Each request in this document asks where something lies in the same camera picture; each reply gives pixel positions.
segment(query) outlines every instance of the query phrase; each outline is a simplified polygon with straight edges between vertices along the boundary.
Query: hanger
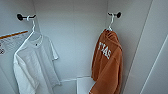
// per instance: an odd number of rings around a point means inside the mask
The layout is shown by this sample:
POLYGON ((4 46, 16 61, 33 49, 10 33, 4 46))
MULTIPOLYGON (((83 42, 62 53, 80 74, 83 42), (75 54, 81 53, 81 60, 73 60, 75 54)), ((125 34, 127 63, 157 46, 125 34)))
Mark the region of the hanger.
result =
POLYGON ((113 29, 111 28, 111 25, 112 25, 112 23, 113 23, 113 19, 114 19, 114 14, 112 13, 112 14, 111 14, 111 23, 110 23, 109 27, 107 28, 107 30, 109 30, 109 31, 112 31, 112 30, 113 30, 113 29))
POLYGON ((33 35, 39 35, 39 36, 42 36, 41 33, 38 33, 38 32, 35 31, 35 26, 36 26, 36 25, 35 25, 35 22, 34 22, 34 19, 33 19, 32 32, 30 33, 30 35, 27 37, 26 40, 29 40, 33 35))

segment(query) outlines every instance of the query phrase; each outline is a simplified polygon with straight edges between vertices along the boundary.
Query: white hanger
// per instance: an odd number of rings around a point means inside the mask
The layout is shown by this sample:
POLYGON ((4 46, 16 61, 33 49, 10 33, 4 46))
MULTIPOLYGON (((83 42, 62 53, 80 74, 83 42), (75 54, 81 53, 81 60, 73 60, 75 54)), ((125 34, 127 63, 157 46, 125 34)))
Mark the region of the white hanger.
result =
POLYGON ((35 34, 39 34, 40 36, 41 36, 41 34, 40 33, 38 33, 38 32, 35 32, 35 30, 34 30, 34 28, 35 28, 35 23, 34 23, 34 19, 33 19, 33 27, 32 27, 32 32, 30 33, 30 35, 27 37, 27 39, 26 40, 28 40, 28 39, 30 39, 30 37, 35 33, 35 34))
POLYGON ((110 30, 110 31, 113 30, 113 29, 111 28, 111 25, 112 25, 112 23, 113 23, 113 19, 114 19, 114 14, 112 13, 112 16, 111 16, 111 23, 110 23, 109 27, 107 28, 107 30, 110 30))

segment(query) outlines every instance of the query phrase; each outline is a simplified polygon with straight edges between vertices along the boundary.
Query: white shelf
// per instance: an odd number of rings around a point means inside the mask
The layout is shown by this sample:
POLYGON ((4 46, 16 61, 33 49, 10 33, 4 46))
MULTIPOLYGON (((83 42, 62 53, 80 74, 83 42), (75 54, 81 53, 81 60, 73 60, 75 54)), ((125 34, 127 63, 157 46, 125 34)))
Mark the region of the white shelf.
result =
POLYGON ((89 94, 94 83, 91 77, 77 78, 77 94, 89 94))

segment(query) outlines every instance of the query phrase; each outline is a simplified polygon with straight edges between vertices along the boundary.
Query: shirt sleeve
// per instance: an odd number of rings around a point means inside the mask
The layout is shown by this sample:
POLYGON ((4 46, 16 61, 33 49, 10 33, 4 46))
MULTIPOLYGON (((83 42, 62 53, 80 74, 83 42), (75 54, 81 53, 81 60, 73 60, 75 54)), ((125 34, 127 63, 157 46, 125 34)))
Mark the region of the shirt sleeve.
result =
POLYGON ((16 54, 14 55, 14 74, 20 94, 36 93, 39 82, 29 74, 26 64, 16 54))
POLYGON ((54 49, 54 46, 53 46, 53 44, 52 44, 52 41, 51 41, 51 40, 49 40, 49 41, 50 41, 51 51, 52 51, 52 60, 58 59, 58 55, 57 55, 57 52, 56 52, 55 49, 54 49))

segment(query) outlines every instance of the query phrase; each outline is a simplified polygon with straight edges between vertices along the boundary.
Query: wall hook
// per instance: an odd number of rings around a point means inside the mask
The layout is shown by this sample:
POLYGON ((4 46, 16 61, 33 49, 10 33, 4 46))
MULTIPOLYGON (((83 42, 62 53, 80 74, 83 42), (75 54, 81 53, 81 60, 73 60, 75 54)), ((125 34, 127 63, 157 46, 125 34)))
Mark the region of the wall hook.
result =
POLYGON ((17 14, 17 18, 18 18, 20 21, 22 21, 23 18, 27 18, 27 17, 23 17, 22 14, 17 14))
POLYGON ((114 16, 117 16, 117 18, 121 17, 121 12, 118 12, 117 14, 114 14, 114 16))

